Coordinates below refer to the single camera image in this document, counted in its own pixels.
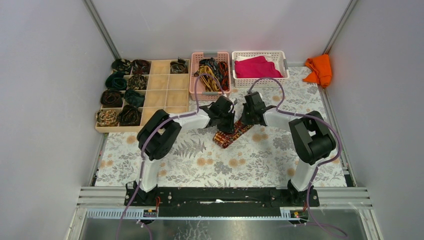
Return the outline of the red checkered patterned tie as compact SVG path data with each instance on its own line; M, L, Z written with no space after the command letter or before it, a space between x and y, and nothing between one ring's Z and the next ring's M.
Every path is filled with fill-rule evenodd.
M234 123L234 133L225 133L222 131L218 131L214 137L213 142L220 146L223 149L229 147L232 143L234 143L237 139L239 139L242 135L248 132L253 125L243 124L239 119Z

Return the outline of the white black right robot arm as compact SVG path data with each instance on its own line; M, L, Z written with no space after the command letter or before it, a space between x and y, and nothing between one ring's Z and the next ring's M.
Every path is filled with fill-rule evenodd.
M243 124L274 127L291 133L300 161L287 184L291 189L286 198L293 206L301 205L307 199L305 191L312 187L317 167L327 162L326 158L336 147L341 149L340 137L318 111L301 114L282 111L274 105L266 106L257 91L248 91L244 98Z

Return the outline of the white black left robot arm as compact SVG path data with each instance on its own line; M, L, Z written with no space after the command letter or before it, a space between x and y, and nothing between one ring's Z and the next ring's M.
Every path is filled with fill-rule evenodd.
M210 104L197 106L194 111L168 113L157 110L137 134L141 164L136 199L144 206L155 200L160 159L171 150L181 132L217 127L226 133L234 132L237 99L220 96Z

